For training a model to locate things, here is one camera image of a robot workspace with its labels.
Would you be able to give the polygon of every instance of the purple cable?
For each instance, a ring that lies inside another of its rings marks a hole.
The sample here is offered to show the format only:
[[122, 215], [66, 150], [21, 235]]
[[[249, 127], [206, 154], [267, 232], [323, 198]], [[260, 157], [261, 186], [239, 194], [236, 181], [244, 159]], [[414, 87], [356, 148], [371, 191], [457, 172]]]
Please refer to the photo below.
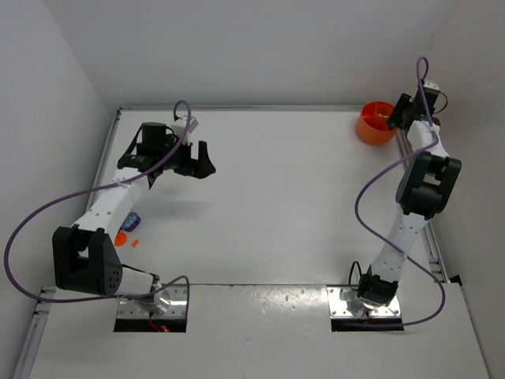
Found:
[[[425, 75], [423, 77], [421, 77], [421, 68], [420, 68], [421, 67], [421, 62], [424, 62], [425, 65], [426, 65]], [[433, 120], [432, 120], [432, 116], [429, 114], [428, 101], [426, 100], [426, 94], [425, 94], [425, 90], [423, 88], [423, 83], [422, 83], [422, 81], [426, 78], [426, 75], [428, 74], [428, 59], [426, 57], [420, 57], [417, 60], [416, 73], [417, 73], [417, 86], [419, 87], [419, 92], [421, 93], [421, 98], [422, 98], [423, 104], [425, 106], [426, 117], [428, 119], [428, 123], [429, 123], [430, 128], [433, 129]], [[429, 150], [430, 148], [435, 147], [439, 143], [440, 140], [439, 140], [439, 138], [436, 135], [436, 133], [435, 133], [434, 130], [432, 130], [432, 134], [433, 134], [434, 141], [431, 144], [429, 144], [428, 146], [425, 146], [423, 148], [420, 148], [419, 150], [416, 150], [415, 152], [411, 152], [408, 156], [404, 156], [400, 160], [397, 160], [393, 164], [391, 164], [388, 167], [384, 168], [379, 174], [377, 174], [376, 176], [374, 176], [372, 179], [370, 179], [370, 181], [365, 184], [365, 186], [363, 187], [363, 189], [357, 195], [356, 202], [354, 203], [354, 214], [356, 215], [356, 218], [359, 221], [359, 223], [361, 224], [361, 226], [364, 227], [367, 231], [369, 231], [373, 235], [375, 235], [377, 238], [380, 238], [381, 240], [383, 240], [384, 242], [386, 242], [389, 246], [393, 247], [394, 249], [396, 249], [397, 251], [399, 251], [400, 253], [403, 253], [403, 254], [405, 254], [405, 251], [403, 251], [402, 249], [400, 249], [393, 242], [391, 242], [390, 240], [388, 240], [387, 238], [385, 238], [384, 236], [382, 236], [381, 234], [379, 234], [377, 231], [374, 231], [369, 225], [367, 225], [365, 223], [365, 221], [363, 221], [363, 219], [361, 218], [360, 213], [359, 213], [359, 204], [360, 204], [361, 198], [365, 194], [366, 190], [368, 188], [370, 188], [370, 186], [373, 183], [375, 183], [379, 178], [382, 178], [386, 173], [388, 173], [389, 171], [391, 171], [393, 168], [397, 167], [398, 165], [402, 164], [403, 162], [406, 162], [407, 160], [412, 159], [413, 157], [421, 154], [422, 152], [425, 152], [426, 150]], [[430, 316], [427, 316], [427, 317], [422, 318], [420, 320], [411, 321], [411, 322], [405, 322], [405, 323], [402, 323], [402, 324], [377, 324], [377, 325], [355, 324], [353, 326], [357, 326], [357, 327], [360, 327], [360, 328], [374, 328], [374, 329], [375, 328], [376, 329], [381, 329], [381, 328], [401, 328], [401, 327], [405, 327], [405, 326], [418, 325], [418, 324], [422, 324], [423, 322], [430, 321], [431, 319], [433, 319], [436, 316], [438, 316], [440, 314], [440, 312], [442, 312], [442, 309], [445, 306], [445, 301], [446, 301], [445, 290], [443, 289], [442, 282], [440, 282], [440, 280], [438, 280], [438, 278], [436, 276], [434, 276], [430, 271], [428, 271], [426, 268], [424, 268], [423, 266], [421, 266], [419, 263], [417, 263], [411, 257], [407, 256], [407, 259], [413, 265], [415, 265], [417, 268], [419, 268], [421, 271], [423, 271], [426, 274], [428, 274], [429, 276], [431, 276], [432, 279], [435, 280], [435, 283], [438, 284], [438, 286], [440, 288], [440, 292], [442, 293], [442, 301], [440, 302], [439, 308], [434, 313], [432, 313]]]
[[[191, 106], [189, 105], [189, 103], [186, 100], [179, 100], [179, 101], [176, 102], [176, 104], [174, 105], [174, 115], [176, 115], [177, 108], [181, 104], [185, 105], [186, 110], [187, 110], [187, 114], [188, 114], [188, 121], [186, 123], [185, 128], [182, 130], [182, 135], [179, 138], [179, 140], [177, 141], [177, 143], [174, 145], [174, 147], [165, 155], [165, 157], [163, 159], [161, 159], [153, 167], [151, 167], [149, 170], [147, 170], [147, 171], [145, 171], [145, 172], [143, 172], [143, 173], [141, 173], [141, 174], [139, 174], [137, 176], [134, 176], [132, 178], [126, 179], [123, 182], [117, 182], [117, 183], [114, 183], [114, 184], [107, 184], [105, 186], [98, 186], [98, 187], [91, 188], [91, 189], [85, 189], [83, 191], [70, 193], [70, 194], [65, 195], [63, 197], [60, 197], [60, 198], [58, 198], [56, 200], [50, 201], [49, 203], [43, 205], [40, 208], [37, 208], [35, 211], [33, 211], [32, 213], [30, 213], [28, 215], [28, 217], [26, 217], [26, 219], [24, 219], [23, 221], [21, 221], [21, 223], [16, 227], [16, 229], [14, 229], [14, 232], [10, 235], [9, 241], [7, 242], [6, 249], [5, 249], [4, 254], [3, 254], [3, 267], [6, 270], [7, 278], [9, 279], [9, 281], [11, 282], [11, 284], [13, 286], [15, 286], [15, 288], [20, 293], [22, 293], [25, 296], [28, 296], [29, 298], [33, 298], [33, 299], [37, 300], [38, 302], [53, 302], [53, 303], [90, 302], [92, 300], [103, 299], [100, 296], [93, 296], [93, 297], [90, 297], [90, 298], [55, 299], [55, 298], [43, 298], [41, 296], [33, 294], [32, 292], [24, 289], [16, 281], [16, 279], [14, 278], [13, 273], [12, 273], [12, 271], [10, 269], [10, 264], [9, 264], [10, 249], [12, 247], [14, 239], [19, 234], [19, 232], [24, 227], [24, 225], [26, 225], [33, 217], [37, 216], [39, 213], [41, 213], [45, 209], [48, 209], [50, 206], [55, 205], [57, 203], [61, 203], [62, 201], [65, 201], [65, 200], [72, 199], [74, 197], [78, 197], [78, 196], [82, 196], [82, 195], [87, 195], [87, 194], [90, 194], [90, 193], [93, 193], [93, 192], [96, 192], [96, 191], [108, 190], [110, 188], [114, 188], [116, 186], [120, 186], [122, 183], [127, 184], [127, 183], [131, 183], [131, 182], [135, 182], [137, 179], [143, 178], [144, 176], [147, 176], [147, 175], [151, 174], [152, 172], [158, 170], [163, 164], [165, 164], [165, 162], [167, 160], [169, 160], [171, 158], [171, 156], [177, 151], [177, 149], [179, 148], [179, 146], [181, 146], [183, 140], [186, 137], [186, 134], [188, 133], [189, 127], [191, 125]], [[128, 296], [126, 296], [126, 298], [144, 298], [144, 297], [152, 296], [152, 295], [154, 295], [154, 294], [156, 294], [158, 292], [161, 292], [161, 291], [165, 290], [167, 287], [171, 286], [172, 284], [174, 284], [175, 282], [179, 281], [180, 279], [185, 279], [186, 286], [187, 286], [187, 289], [188, 289], [188, 300], [187, 300], [187, 304], [186, 304], [186, 317], [187, 317], [187, 315], [188, 315], [188, 306], [189, 306], [189, 280], [188, 280], [187, 276], [179, 276], [178, 278], [172, 280], [171, 282], [162, 285], [161, 288], [159, 288], [159, 289], [157, 289], [155, 291], [149, 292], [148, 294], [143, 294], [143, 295], [128, 295]]]

